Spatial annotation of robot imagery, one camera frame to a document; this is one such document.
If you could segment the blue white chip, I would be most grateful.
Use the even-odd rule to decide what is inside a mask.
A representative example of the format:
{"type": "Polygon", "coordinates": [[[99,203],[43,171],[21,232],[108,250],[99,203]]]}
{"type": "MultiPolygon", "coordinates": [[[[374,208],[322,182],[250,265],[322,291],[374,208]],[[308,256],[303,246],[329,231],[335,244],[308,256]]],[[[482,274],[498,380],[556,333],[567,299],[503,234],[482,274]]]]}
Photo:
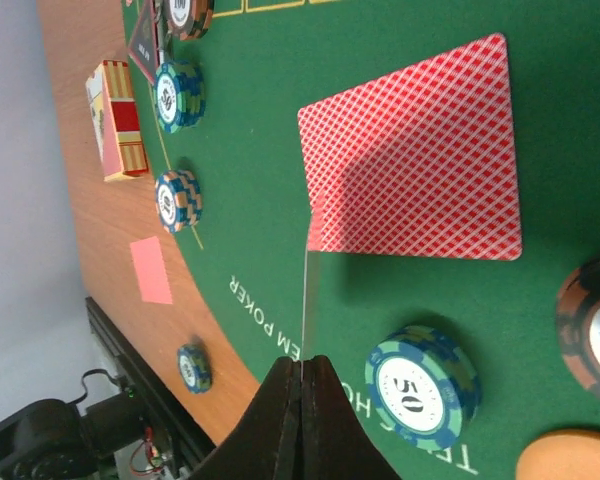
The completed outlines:
{"type": "Polygon", "coordinates": [[[155,205],[162,226],[171,234],[195,226],[203,214],[202,192],[189,170],[167,170],[155,181],[155,205]]]}

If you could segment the orange round blind button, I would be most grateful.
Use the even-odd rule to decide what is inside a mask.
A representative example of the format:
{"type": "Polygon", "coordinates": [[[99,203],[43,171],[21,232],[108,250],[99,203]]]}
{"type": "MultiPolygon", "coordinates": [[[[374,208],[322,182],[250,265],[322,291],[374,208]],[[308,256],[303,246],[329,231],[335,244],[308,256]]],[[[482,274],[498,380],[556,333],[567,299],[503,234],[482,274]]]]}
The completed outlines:
{"type": "Polygon", "coordinates": [[[600,432],[563,429],[531,442],[518,458],[519,480],[600,480],[600,432]]]}

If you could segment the teal poker chip stack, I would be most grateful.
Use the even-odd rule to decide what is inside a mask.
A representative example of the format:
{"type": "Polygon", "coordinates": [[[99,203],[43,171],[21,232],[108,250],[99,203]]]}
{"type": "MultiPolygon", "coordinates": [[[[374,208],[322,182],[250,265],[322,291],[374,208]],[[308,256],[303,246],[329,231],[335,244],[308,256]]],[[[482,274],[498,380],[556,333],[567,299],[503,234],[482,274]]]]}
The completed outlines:
{"type": "Polygon", "coordinates": [[[212,370],[203,348],[185,344],[178,349],[177,364],[180,376],[193,394],[202,394],[212,387],[212,370]]]}

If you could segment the black triangular dealer button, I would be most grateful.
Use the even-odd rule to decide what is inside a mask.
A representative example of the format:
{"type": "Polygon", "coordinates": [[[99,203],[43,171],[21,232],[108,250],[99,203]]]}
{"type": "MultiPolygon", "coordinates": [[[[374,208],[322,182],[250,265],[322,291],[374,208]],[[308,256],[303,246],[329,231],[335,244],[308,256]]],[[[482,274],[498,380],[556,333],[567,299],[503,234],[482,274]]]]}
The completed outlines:
{"type": "Polygon", "coordinates": [[[167,28],[166,2],[135,2],[138,15],[128,42],[128,54],[150,86],[159,66],[167,60],[171,34],[167,28]]]}

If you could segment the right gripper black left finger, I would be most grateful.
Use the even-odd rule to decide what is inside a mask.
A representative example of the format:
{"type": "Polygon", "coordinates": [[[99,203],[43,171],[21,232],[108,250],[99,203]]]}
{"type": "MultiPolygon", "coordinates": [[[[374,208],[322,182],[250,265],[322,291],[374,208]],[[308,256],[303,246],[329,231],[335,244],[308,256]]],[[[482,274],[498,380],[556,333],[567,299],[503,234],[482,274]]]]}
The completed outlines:
{"type": "Polygon", "coordinates": [[[234,430],[193,479],[298,479],[300,364],[278,358],[234,430]]]}

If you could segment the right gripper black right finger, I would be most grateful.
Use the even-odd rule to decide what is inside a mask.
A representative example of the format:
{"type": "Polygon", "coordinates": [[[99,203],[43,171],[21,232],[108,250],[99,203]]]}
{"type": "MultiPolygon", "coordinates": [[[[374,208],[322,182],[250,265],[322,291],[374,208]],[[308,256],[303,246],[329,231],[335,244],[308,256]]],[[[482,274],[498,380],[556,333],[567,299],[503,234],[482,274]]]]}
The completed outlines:
{"type": "Polygon", "coordinates": [[[397,479],[366,435],[324,355],[302,368],[302,477],[304,479],[397,479]]]}

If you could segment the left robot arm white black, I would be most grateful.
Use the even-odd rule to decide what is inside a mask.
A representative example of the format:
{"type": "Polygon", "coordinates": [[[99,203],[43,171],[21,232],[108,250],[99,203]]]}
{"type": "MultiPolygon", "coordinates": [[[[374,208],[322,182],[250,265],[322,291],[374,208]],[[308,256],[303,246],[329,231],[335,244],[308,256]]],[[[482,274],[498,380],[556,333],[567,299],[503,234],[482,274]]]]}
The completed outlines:
{"type": "Polygon", "coordinates": [[[118,393],[83,411],[88,392],[70,402],[43,399],[0,421],[0,479],[82,479],[132,444],[146,461],[143,468],[129,463],[136,477],[173,463],[171,435],[139,390],[105,369],[85,372],[81,384],[92,375],[105,376],[118,393]]]}

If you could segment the red card bottom mat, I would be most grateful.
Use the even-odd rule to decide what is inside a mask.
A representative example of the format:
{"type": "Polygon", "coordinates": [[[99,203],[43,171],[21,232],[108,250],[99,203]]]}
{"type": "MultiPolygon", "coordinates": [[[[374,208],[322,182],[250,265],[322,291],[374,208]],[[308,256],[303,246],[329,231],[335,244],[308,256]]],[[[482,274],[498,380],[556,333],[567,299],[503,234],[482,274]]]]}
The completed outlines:
{"type": "Polygon", "coordinates": [[[493,33],[298,111],[312,251],[523,250],[507,41],[493,33]]]}

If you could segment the red card being drawn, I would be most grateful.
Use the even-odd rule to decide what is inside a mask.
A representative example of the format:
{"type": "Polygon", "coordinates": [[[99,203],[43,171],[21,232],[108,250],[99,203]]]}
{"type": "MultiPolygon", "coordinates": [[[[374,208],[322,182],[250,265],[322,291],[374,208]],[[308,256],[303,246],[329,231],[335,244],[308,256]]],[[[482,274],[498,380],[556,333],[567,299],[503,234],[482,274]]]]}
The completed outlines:
{"type": "Polygon", "coordinates": [[[322,249],[324,225],[323,195],[319,195],[312,207],[307,242],[304,254],[303,312],[301,328],[301,361],[309,359],[311,337],[314,330],[316,292],[319,285],[319,263],[322,249]]]}

